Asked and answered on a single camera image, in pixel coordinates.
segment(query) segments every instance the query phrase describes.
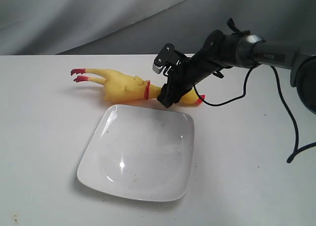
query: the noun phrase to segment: black cable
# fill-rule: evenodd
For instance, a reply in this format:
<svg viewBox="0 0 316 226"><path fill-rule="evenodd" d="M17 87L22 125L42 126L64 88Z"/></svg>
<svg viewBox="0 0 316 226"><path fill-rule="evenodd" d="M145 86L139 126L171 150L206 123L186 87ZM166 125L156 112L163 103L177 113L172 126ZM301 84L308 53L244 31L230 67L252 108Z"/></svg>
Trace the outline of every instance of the black cable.
<svg viewBox="0 0 316 226"><path fill-rule="evenodd" d="M225 105L225 104L228 104L232 101L235 101L235 100L238 100L238 99L241 99L243 97L246 96L246 86L247 86L247 81L248 81L248 78L249 78L249 75L251 73L251 71L256 68L257 65L254 65L252 66L249 71L247 72L246 74L246 77L245 77L245 80L244 80L244 83L243 83L243 94L241 96L238 96L238 97L235 97L231 100L228 100L228 101L225 101L223 103L219 103L219 104L212 104L212 103L209 103L207 101L205 101L198 93L197 89L196 89L196 86L194 85L193 88L194 88L194 91L196 92L197 96L199 97L199 99L201 99L205 104L209 105L209 106L222 106L222 105ZM294 150L293 150L293 153L287 158L286 162L287 163L291 163L293 161L293 159L295 158L295 156L309 148L312 148L312 147L315 147L316 146L316 142L314 143L310 143L310 144L307 144L301 148L298 148L298 144L299 144L299 132L298 132L298 126L297 126L297 123L296 123L296 120L295 120L295 117L293 115L293 113L291 112L290 108L288 107L286 101L284 100L284 97L283 97L283 94L282 94L282 90L281 90L281 85L280 85L280 79L279 79L279 76L278 76L278 73L277 73L277 70L274 66L270 66L275 74L275 77L276 77L276 87L277 87L277 92L278 92L278 95L281 99L281 102L283 104L283 106L285 107L288 115L290 116L292 122L293 122L293 126L294 126L294 131L295 131L295 144L294 144Z"/></svg>

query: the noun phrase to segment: white tabletop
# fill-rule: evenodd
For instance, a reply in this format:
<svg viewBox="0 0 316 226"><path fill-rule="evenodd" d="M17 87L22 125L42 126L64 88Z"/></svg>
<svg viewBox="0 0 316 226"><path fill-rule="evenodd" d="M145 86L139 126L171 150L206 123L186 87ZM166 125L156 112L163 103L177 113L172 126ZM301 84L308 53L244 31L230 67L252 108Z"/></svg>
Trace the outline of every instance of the white tabletop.
<svg viewBox="0 0 316 226"><path fill-rule="evenodd" d="M73 68L116 69L162 85L154 55L0 56L0 225L120 226L314 225L316 149L286 163L294 129L273 71L261 66L247 96L223 107L172 106L195 121L195 149L186 195L175 202L127 200L82 185L76 170L110 106L97 84L72 82ZM300 128L300 146L316 140L316 116L278 69L284 97ZM242 92L247 70L233 68L197 88L218 103ZM134 102L162 108L156 101Z"/></svg>

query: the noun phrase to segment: rubber chicken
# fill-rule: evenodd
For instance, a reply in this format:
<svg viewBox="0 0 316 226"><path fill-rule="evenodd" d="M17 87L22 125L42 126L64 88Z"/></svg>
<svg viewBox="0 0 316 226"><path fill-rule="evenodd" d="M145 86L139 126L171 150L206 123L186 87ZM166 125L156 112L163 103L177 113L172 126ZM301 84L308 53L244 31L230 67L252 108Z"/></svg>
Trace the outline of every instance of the rubber chicken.
<svg viewBox="0 0 316 226"><path fill-rule="evenodd" d="M149 80L144 81L135 76L122 74L119 71L109 69L73 69L73 74L96 74L102 78L87 77L79 75L74 79L74 82L90 81L103 85L105 92L105 101L111 102L127 102L138 99L157 98L161 88L152 85ZM200 104L201 99L196 95L194 90L185 94L181 101L185 104Z"/></svg>

